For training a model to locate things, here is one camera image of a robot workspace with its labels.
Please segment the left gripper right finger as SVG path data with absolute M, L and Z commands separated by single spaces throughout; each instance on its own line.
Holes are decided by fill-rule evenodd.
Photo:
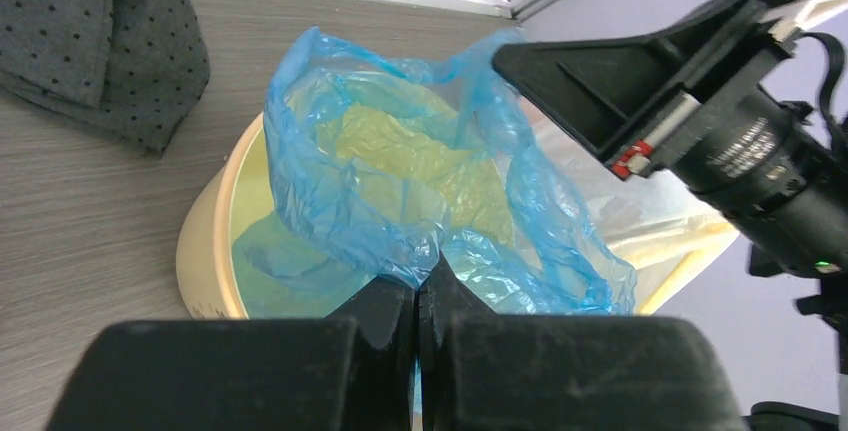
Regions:
M 743 430 L 714 348 L 668 317 L 504 315 L 440 261 L 417 293 L 427 430 Z

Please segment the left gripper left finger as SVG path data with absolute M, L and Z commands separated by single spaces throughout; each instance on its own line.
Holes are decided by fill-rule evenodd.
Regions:
M 51 430 L 407 430 L 414 293 L 372 280 L 324 318 L 103 329 Z

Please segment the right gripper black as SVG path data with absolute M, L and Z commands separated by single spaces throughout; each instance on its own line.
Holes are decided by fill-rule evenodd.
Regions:
M 776 40 L 765 13 L 760 0 L 710 0 L 649 34 L 503 45 L 492 66 L 619 179 L 647 177 L 791 56 L 791 39 Z

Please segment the blue trash bag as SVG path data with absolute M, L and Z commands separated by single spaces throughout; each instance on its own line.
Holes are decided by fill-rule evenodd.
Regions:
M 263 112 L 282 222 L 346 277 L 418 288 L 445 258 L 500 313 L 629 314 L 634 268 L 597 234 L 492 69 L 523 40 L 507 28 L 433 61 L 305 31 Z

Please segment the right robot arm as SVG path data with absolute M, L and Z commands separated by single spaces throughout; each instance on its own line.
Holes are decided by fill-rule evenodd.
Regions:
M 820 33 L 815 104 L 762 79 L 805 37 L 761 0 L 709 0 L 629 38 L 508 44 L 494 70 L 620 180 L 669 171 L 752 244 L 748 271 L 814 279 L 800 314 L 847 352 L 847 124 L 831 111 L 845 51 Z

